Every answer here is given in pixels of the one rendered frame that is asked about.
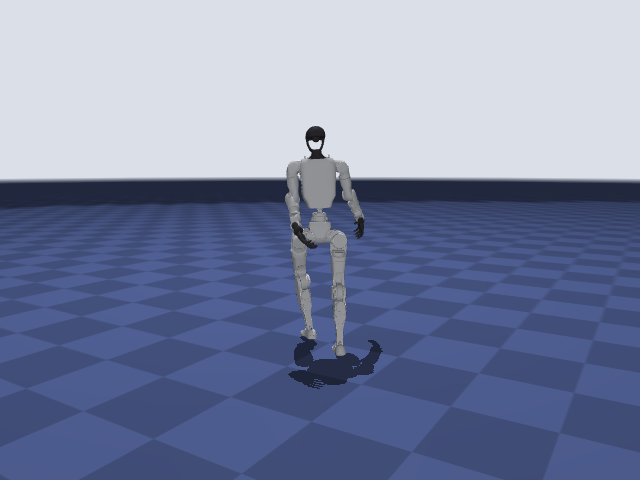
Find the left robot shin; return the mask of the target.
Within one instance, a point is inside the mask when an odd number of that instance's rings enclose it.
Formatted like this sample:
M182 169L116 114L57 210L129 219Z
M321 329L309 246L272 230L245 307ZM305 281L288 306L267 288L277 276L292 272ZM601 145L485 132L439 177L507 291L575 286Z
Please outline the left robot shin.
M295 288L296 288L299 307L303 313L306 330L308 331L309 326L311 327L311 329L313 329L312 317L311 317L311 307L312 307L311 292L310 292L310 289L308 288L302 290L299 276L295 277L295 286L296 286Z

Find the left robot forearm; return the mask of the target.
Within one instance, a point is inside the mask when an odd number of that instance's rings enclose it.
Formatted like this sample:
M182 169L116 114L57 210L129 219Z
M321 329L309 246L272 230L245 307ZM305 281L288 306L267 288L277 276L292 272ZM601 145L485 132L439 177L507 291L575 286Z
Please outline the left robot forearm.
M301 216L300 216L300 211L299 211L299 209L300 209L299 203L294 201L293 196L292 196L291 193L287 193L286 194L285 202L286 202L286 205L288 207L289 215L290 215L290 222L291 222L290 228L293 230L293 228L291 226L293 222L297 222L298 226L300 226L302 228Z

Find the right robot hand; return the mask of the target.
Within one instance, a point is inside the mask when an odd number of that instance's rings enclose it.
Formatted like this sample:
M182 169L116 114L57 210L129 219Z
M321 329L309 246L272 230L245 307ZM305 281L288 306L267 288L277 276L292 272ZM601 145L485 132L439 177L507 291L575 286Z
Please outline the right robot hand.
M359 230L357 233L355 233L354 235L356 235L357 239L361 238L364 234L364 220L362 217L358 218L358 222L356 221L354 224L358 224L358 228L354 230L357 231ZM358 235L357 235L358 234ZM359 236L359 237L358 237Z

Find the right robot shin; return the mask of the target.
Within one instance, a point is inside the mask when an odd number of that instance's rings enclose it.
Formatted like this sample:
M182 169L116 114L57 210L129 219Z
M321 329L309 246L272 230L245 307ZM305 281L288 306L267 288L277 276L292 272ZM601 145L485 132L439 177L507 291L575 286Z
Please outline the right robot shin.
M339 341L343 345L343 329L346 319L346 287L343 286L342 301L333 300L333 319L336 328L336 346Z

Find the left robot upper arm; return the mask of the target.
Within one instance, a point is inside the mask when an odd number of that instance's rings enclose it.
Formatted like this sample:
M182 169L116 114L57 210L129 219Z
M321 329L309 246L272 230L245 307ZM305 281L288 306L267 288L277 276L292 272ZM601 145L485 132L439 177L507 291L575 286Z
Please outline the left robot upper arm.
M287 186L289 189L288 193L291 193L295 202L300 202L299 197L299 178L298 173L300 172L301 161L291 161L288 164L286 174L287 174Z

